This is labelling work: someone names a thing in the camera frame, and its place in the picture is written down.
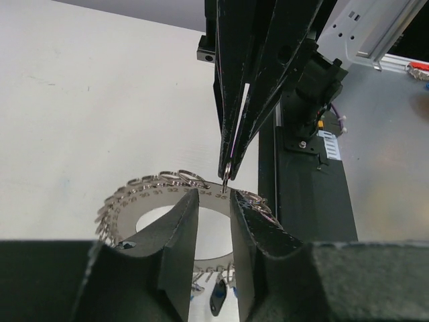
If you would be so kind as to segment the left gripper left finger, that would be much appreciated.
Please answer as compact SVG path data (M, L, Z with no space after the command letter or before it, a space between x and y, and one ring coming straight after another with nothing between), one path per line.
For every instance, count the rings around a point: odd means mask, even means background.
M112 248L101 241L1 242L2 321L186 321L199 196Z

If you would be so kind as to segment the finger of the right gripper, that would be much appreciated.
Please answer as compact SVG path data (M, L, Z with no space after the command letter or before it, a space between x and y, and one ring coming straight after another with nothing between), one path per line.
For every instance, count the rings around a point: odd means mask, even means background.
M221 128L218 175L236 178L261 109L252 107L276 1L217 1L214 93Z
M254 60L249 90L231 157L231 179L238 175L251 140L271 113L292 62L307 38L322 1L275 1L265 18L264 33Z

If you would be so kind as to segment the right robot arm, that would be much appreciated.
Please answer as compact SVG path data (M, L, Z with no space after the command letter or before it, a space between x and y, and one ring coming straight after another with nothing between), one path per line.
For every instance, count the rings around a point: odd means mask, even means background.
M341 91L340 60L318 53L334 1L217 1L214 96L221 128L218 176L234 179L279 101L298 138Z

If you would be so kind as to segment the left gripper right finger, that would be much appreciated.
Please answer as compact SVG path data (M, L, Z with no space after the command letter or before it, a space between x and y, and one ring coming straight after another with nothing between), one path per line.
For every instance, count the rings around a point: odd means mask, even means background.
M428 244L304 243L230 194L241 321L427 321Z

